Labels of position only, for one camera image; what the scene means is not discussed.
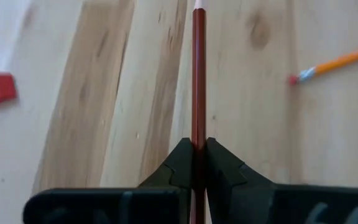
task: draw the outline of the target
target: wooden surface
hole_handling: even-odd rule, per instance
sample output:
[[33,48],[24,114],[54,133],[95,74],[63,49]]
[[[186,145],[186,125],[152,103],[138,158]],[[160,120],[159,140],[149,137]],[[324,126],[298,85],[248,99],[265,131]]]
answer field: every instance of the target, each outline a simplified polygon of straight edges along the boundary
[[[0,223],[43,189],[134,187],[190,136],[194,0],[10,4],[0,70],[19,100],[0,105]],[[358,63],[285,83],[358,49],[358,1],[207,12],[207,135],[276,182],[358,186]]]

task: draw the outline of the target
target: wood knot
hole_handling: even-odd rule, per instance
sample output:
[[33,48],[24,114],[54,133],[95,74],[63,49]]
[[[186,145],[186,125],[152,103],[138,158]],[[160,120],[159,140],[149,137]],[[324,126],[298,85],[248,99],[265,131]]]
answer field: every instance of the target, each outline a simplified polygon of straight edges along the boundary
[[251,46],[255,49],[263,49],[270,40],[270,26],[265,17],[260,13],[255,14],[249,20],[252,29],[250,33]]

